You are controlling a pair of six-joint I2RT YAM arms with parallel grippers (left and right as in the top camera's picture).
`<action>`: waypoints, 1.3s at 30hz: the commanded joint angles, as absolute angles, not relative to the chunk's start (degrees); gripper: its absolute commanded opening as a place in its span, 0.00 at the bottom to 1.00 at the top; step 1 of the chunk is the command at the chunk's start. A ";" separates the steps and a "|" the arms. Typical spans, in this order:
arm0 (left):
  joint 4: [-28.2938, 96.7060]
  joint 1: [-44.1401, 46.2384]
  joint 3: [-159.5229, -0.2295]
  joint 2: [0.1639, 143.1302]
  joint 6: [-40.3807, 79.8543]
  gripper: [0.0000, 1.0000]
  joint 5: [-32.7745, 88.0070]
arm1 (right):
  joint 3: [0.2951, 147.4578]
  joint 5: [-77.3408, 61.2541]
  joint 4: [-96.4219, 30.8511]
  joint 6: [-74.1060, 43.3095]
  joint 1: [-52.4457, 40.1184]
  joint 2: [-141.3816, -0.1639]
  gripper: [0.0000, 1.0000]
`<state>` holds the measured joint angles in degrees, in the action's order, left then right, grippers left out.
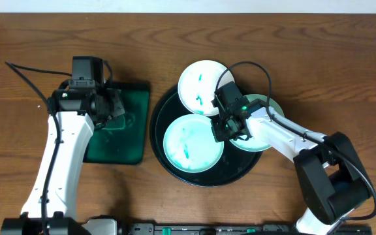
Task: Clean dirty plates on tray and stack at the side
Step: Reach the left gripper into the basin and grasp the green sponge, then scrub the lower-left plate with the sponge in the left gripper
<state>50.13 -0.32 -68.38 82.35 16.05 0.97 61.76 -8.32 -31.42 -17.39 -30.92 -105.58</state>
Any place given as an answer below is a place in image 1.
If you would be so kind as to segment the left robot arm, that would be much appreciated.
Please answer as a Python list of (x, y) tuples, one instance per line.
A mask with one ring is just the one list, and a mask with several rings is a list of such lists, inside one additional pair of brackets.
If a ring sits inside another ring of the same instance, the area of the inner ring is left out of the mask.
[(39, 173), (18, 218), (6, 218), (1, 234), (119, 234), (111, 217), (77, 222), (76, 199), (84, 156), (95, 126), (122, 116), (118, 89), (57, 89)]

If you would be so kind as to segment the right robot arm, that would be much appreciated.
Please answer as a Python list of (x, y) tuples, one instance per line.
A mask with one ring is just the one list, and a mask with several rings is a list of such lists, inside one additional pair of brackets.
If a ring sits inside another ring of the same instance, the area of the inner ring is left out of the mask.
[(303, 234), (332, 234), (367, 199), (376, 199), (373, 184), (350, 139), (305, 129), (279, 115), (268, 102), (246, 97), (211, 102), (219, 111), (213, 121), (216, 141), (259, 138), (294, 163), (307, 209), (295, 227)]

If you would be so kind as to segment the light green plate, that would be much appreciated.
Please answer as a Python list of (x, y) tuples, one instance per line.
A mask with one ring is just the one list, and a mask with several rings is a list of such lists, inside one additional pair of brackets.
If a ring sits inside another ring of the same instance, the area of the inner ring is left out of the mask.
[[(262, 101), (267, 100), (267, 96), (260, 95), (260, 94), (248, 94), (246, 95), (246, 97), (249, 102), (256, 100), (256, 99), (262, 100)], [(284, 116), (284, 112), (282, 108), (276, 101), (274, 101), (273, 99), (270, 99), (269, 104), (271, 107), (275, 109), (275, 111), (278, 114), (280, 114), (281, 116)], [(246, 135), (241, 136), (241, 138), (243, 138), (243, 140), (240, 140), (240, 139), (230, 140), (230, 142), (237, 148), (244, 150), (244, 151), (250, 151), (250, 152), (264, 151), (266, 149), (271, 148), (271, 145), (263, 142), (260, 139), (250, 138), (249, 140), (245, 141)]]
[(164, 134), (163, 149), (167, 160), (178, 170), (200, 173), (220, 160), (224, 143), (215, 141), (210, 118), (187, 114), (169, 125)]

